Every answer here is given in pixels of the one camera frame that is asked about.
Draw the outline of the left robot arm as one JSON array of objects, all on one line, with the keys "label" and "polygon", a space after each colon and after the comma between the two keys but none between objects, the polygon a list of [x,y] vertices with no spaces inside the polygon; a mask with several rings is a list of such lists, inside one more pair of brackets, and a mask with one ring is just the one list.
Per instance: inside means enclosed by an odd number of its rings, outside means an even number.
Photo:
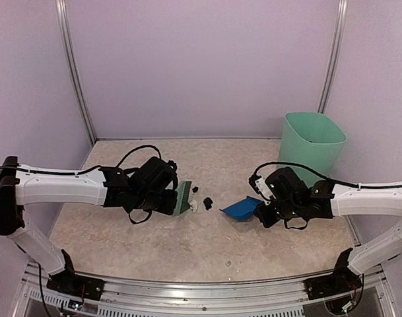
[{"label": "left robot arm", "polygon": [[137,168],[94,166],[87,170],[53,170],[19,164],[7,157],[0,166],[0,236],[10,238],[36,260],[65,292],[77,293],[82,280],[66,251],[54,246],[25,215],[26,205],[82,203],[141,209],[172,215],[178,200],[176,163],[151,157]]}]

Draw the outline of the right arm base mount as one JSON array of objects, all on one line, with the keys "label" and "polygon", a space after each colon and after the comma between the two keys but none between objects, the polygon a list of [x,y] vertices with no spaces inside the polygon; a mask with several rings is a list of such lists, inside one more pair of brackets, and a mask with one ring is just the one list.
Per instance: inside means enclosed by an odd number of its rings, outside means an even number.
[{"label": "right arm base mount", "polygon": [[309,278],[304,281],[309,300],[332,297],[362,287],[362,278],[350,270],[334,271],[329,275]]}]

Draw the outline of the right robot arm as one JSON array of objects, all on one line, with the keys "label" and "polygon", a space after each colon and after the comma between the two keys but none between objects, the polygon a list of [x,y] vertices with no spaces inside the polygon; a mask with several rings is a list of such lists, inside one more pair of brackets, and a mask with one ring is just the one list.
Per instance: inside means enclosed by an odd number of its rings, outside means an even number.
[{"label": "right robot arm", "polygon": [[342,252],[327,278],[327,288],[341,293],[353,278],[402,253],[402,182],[352,184],[322,176],[308,187],[286,164],[263,178],[250,176],[249,184],[263,198],[253,214],[269,228],[282,221],[300,218],[332,219],[349,215],[389,215],[401,220],[364,245]]}]

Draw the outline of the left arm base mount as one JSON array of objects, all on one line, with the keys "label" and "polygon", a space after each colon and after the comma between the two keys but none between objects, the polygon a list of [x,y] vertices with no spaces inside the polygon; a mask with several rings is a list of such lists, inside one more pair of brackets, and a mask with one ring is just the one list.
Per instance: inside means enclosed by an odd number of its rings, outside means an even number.
[{"label": "left arm base mount", "polygon": [[46,287],[66,295],[99,301],[104,290],[105,281],[98,278],[78,275],[71,271],[50,275]]}]

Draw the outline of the green hand brush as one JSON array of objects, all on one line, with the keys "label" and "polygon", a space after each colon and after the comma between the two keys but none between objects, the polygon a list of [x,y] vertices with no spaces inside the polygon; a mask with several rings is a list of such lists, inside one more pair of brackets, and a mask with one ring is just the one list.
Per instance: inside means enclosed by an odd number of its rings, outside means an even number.
[{"label": "green hand brush", "polygon": [[188,209],[190,209],[189,204],[189,195],[191,191],[191,181],[184,180],[178,184],[176,189],[177,198],[176,198],[176,206],[173,210],[172,215],[178,216],[185,213]]}]

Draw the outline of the blue plastic dustpan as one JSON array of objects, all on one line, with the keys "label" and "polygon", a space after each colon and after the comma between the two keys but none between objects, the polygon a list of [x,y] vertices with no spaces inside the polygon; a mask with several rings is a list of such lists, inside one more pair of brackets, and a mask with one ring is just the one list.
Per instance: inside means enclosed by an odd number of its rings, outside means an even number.
[{"label": "blue plastic dustpan", "polygon": [[224,214],[232,217],[234,220],[242,222],[253,217],[255,208],[261,203],[261,200],[247,196],[224,209],[220,209]]}]

